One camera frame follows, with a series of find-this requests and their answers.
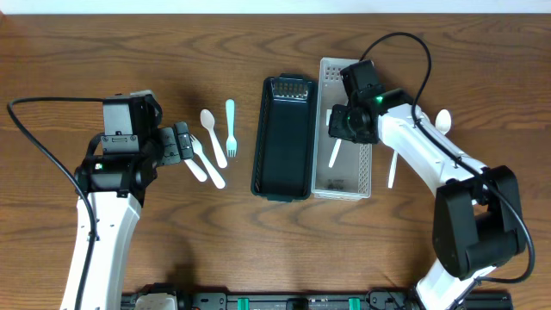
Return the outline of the white fork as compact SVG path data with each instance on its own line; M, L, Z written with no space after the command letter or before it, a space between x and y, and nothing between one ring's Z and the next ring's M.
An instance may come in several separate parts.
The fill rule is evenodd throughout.
M207 174L193 159L185 159L184 163L199 182L207 181Z
M223 179L222 175L214 168L210 160L204 154L201 142L193 134L190 135L190 140L192 143L194 153L199 156L203 165L207 169L207 173L212 179L215 187L217 189L225 188L226 186L225 180Z

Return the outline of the white spoon crossed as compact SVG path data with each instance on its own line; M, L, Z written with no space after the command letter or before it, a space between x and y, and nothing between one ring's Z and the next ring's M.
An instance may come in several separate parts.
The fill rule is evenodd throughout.
M390 164L390 168L389 168L389 173L388 173L387 187L389 189L391 189L393 187L395 174L396 174L396 166L397 166L398 156L399 156L399 154L396 151L394 151L392 161L391 161L391 164Z
M329 163L328 163L329 168L332 168L334 166L335 162L336 162L337 155L339 153L341 143L342 143L341 139L336 139L334 147L333 147L332 152L331 152L330 160L329 160Z

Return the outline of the white spoon group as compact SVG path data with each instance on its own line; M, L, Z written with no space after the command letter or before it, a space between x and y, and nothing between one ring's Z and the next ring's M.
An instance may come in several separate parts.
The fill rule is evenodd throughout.
M220 168L226 168L227 167L226 155L224 154L220 141L216 135L216 132L214 131L214 126L215 126L214 115L208 109L203 109L200 113L200 121L201 121L201 125L208 131L208 134L213 146L217 165Z

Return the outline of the mint green fork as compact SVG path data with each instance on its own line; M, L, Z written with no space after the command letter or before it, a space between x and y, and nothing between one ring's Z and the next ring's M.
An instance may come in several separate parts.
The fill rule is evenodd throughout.
M233 99L226 100L226 120L228 127L228 137L226 140L227 157L235 158L238 150L238 142L234 135L235 101Z

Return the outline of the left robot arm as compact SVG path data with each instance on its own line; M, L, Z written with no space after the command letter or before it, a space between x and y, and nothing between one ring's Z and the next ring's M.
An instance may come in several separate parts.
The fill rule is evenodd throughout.
M193 160L187 124L161 127L163 110L152 91L107 97L102 108L104 130L75 171L84 195L64 309L120 308L129 245L159 167L185 163L199 181L207 179Z

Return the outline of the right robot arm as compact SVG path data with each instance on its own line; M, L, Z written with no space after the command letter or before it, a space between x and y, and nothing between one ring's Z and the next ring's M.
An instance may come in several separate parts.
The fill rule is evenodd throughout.
M436 261L404 301L405 309L456 309L511 258L535 249L523 221L518 183L506 166L490 168L441 133L402 89L386 90L372 61L339 72L348 102L335 105L328 133L357 144L382 142L435 196Z

